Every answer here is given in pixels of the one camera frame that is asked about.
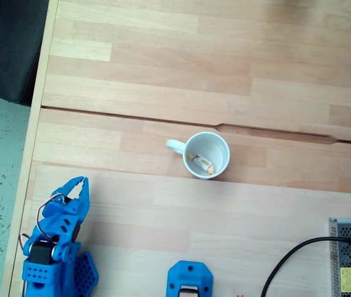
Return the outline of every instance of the blue 3d-printed part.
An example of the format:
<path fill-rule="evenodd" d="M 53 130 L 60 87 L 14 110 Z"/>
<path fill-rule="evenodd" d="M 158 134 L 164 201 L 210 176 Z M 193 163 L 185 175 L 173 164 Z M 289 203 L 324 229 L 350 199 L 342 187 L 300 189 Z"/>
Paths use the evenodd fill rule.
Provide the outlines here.
<path fill-rule="evenodd" d="M 166 297 L 179 297 L 182 286 L 197 287 L 199 297 L 211 297 L 213 274 L 201 262 L 179 261 L 167 274 Z"/>
<path fill-rule="evenodd" d="M 80 182 L 79 197 L 68 198 Z M 52 196 L 57 193 L 62 195 L 45 205 L 40 221 L 41 229 L 52 239 L 36 226 L 24 245 L 25 297 L 88 297 L 99 279 L 91 255 L 85 252 L 77 257 L 81 244 L 75 242 L 90 207 L 88 178 L 71 179 Z"/>

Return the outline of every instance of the yellow label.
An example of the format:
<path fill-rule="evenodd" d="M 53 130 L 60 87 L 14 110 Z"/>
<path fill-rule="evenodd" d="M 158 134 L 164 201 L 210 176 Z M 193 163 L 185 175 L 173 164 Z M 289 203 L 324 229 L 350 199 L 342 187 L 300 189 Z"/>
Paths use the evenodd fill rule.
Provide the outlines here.
<path fill-rule="evenodd" d="M 342 293 L 351 293 L 351 268 L 340 268 Z"/>

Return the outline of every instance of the wooden tabletop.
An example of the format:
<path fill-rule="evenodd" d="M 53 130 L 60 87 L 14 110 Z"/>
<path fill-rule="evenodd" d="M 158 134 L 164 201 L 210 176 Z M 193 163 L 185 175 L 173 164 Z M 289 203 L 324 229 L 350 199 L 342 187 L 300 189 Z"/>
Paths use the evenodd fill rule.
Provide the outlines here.
<path fill-rule="evenodd" d="M 218 181 L 351 193 L 351 2 L 50 0 L 0 297 L 42 165 L 173 183 L 191 175 L 165 141 L 201 131 L 230 145 Z"/>
<path fill-rule="evenodd" d="M 328 236 L 329 217 L 351 217 L 351 194 L 254 184 L 37 166 L 21 228 L 75 176 L 88 176 L 90 210 L 77 241 L 99 273 L 92 297 L 164 297 L 167 271 L 179 260 L 204 262 L 213 297 L 259 296 L 272 269 L 298 243 Z M 69 197 L 77 197 L 79 188 Z M 25 256 L 17 250 L 10 296 L 20 296 Z M 331 295 L 328 243 L 296 253 L 268 296 Z"/>
<path fill-rule="evenodd" d="M 351 1 L 61 0 L 42 104 L 351 140 Z"/>

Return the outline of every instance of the black chair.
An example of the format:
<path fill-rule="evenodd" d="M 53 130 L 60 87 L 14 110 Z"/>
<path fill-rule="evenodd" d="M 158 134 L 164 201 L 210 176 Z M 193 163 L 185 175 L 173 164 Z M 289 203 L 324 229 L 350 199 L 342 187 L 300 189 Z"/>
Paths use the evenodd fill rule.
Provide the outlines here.
<path fill-rule="evenodd" d="M 0 98 L 31 105 L 49 0 L 0 0 Z"/>

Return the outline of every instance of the white mug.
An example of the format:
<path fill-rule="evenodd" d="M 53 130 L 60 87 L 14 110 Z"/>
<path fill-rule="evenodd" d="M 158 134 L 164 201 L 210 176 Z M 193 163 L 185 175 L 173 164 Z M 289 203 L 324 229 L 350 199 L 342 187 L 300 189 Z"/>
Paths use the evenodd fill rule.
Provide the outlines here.
<path fill-rule="evenodd" d="M 182 155 L 184 164 L 197 178 L 210 179 L 219 176 L 227 168 L 230 160 L 230 150 L 226 141 L 218 134 L 212 132 L 201 132 L 195 134 L 187 143 L 169 139 L 166 146 L 175 153 Z M 192 163 L 187 153 L 192 155 L 201 154 L 214 165 L 214 174 L 210 175 L 196 164 Z"/>

